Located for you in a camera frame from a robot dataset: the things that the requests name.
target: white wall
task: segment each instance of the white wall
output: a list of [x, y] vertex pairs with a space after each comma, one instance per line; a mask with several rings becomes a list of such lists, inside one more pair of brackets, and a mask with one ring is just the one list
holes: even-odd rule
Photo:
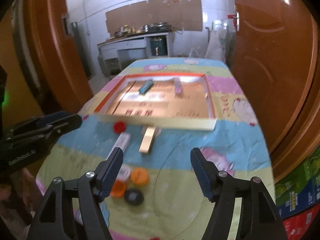
[[[140, 1], [144, 0], [67, 0], [70, 22], [78, 22], [84, 49], [93, 74], [101, 72], [97, 60], [99, 54], [97, 44], [110, 37], [106, 26], [105, 13]], [[211, 22], [214, 20], [226, 19], [228, 14], [234, 14], [234, 0], [201, 1], [204, 16], [203, 31], [176, 33], [173, 44], [174, 55], [188, 55], [193, 47], [204, 56], [208, 45], [208, 34], [205, 27], [211, 27]]]

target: bottle cap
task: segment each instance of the bottle cap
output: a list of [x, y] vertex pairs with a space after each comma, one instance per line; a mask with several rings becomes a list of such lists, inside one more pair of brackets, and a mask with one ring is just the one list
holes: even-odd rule
[[127, 164], [122, 164], [117, 176], [117, 180], [126, 182], [131, 174], [131, 169]]
[[140, 190], [130, 188], [125, 192], [124, 200], [130, 205], [137, 206], [143, 203], [144, 196]]
[[110, 196], [112, 197], [123, 197], [125, 190], [127, 189], [127, 185], [120, 180], [117, 180], [114, 182]]
[[149, 182], [149, 172], [145, 168], [134, 168], [130, 178], [135, 185], [144, 186]]
[[113, 131], [114, 131], [115, 133], [118, 133], [118, 134], [124, 132], [124, 131], [125, 131], [125, 128], [126, 128], [125, 123], [122, 122], [122, 121], [116, 122], [116, 123], [113, 125]]

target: colorful tablecloth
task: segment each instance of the colorful tablecloth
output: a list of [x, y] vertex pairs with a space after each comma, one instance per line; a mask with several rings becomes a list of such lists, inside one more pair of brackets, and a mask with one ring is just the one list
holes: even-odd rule
[[[44, 161], [38, 179], [46, 187], [56, 176], [78, 178], [105, 160], [118, 135], [112, 131], [113, 123], [101, 123], [91, 114], [123, 75], [143, 72], [206, 74], [218, 120], [213, 131], [162, 129], [150, 155], [138, 152], [142, 126], [127, 127], [132, 139], [124, 163], [146, 168], [150, 182], [140, 187], [145, 197], [140, 206], [130, 206], [123, 198], [106, 198], [102, 209], [114, 240], [201, 239], [213, 204], [202, 195], [192, 171], [190, 151], [194, 147], [236, 178], [260, 177], [274, 199], [268, 150], [249, 102], [222, 62], [197, 58], [138, 60], [110, 81], [80, 111], [83, 116], [89, 114], [81, 127], [63, 135]], [[236, 237], [240, 207], [237, 199], [229, 239]]]

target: wooden block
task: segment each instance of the wooden block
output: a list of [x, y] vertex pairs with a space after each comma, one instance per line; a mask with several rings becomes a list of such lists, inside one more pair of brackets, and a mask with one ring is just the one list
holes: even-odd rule
[[148, 127], [143, 136], [139, 152], [147, 154], [151, 152], [153, 140], [156, 136], [156, 127]]

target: black bottle cap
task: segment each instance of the black bottle cap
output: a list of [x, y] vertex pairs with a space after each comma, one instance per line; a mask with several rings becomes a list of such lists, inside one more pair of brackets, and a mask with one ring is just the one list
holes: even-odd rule
[[140, 190], [136, 188], [129, 188], [124, 193], [124, 199], [129, 203], [130, 205], [137, 206], [141, 205], [143, 203], [144, 197]]

